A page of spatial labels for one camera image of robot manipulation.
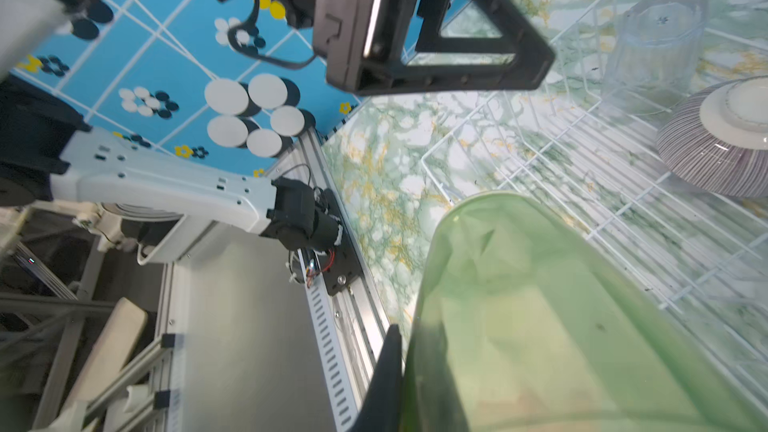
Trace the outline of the green glass tumbler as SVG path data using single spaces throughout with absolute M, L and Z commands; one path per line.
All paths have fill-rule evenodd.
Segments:
M 539 202 L 488 192 L 437 225 L 404 431 L 763 431 L 766 416 Z

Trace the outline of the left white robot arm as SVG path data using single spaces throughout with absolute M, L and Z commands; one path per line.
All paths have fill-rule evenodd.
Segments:
M 71 13 L 97 0 L 1 0 L 1 203 L 115 203 L 192 215 L 329 251 L 344 236 L 307 183 L 182 162 L 85 122 L 11 68 Z M 511 0 L 277 0 L 313 32 L 335 88 L 362 96 L 528 91 L 554 51 Z

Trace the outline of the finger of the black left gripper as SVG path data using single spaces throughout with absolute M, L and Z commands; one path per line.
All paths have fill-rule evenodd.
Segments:
M 450 0 L 362 0 L 359 92 L 530 91 L 555 53 L 511 0 L 471 0 L 491 37 L 449 37 Z

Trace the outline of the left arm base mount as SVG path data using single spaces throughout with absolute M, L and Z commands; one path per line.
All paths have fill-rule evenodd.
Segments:
M 322 284 L 331 297 L 340 294 L 363 276 L 357 253 L 340 203 L 330 189 L 315 189 L 319 214 L 315 235 L 308 247 L 291 251 L 288 269 L 291 279 L 307 289 Z

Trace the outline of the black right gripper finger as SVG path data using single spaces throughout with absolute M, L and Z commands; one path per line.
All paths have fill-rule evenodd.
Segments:
M 351 431 L 398 431 L 402 381 L 402 335 L 399 326 L 392 324 L 384 337 L 362 408 Z

